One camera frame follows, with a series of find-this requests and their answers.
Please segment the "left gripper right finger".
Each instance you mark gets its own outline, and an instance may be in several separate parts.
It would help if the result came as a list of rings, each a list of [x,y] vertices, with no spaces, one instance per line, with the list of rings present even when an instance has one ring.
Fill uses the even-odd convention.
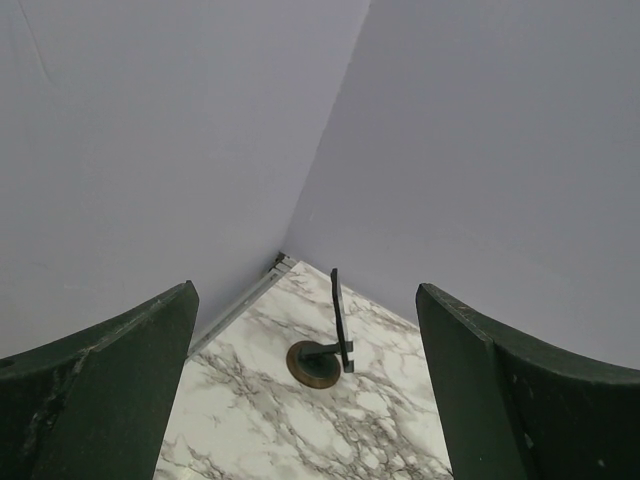
[[[555,347],[432,284],[416,308],[454,478],[638,478],[638,370]]]

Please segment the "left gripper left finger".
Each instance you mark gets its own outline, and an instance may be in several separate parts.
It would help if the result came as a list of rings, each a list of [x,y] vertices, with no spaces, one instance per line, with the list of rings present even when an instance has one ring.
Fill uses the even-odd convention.
[[[186,281],[2,359],[2,478],[152,478],[198,306]]]

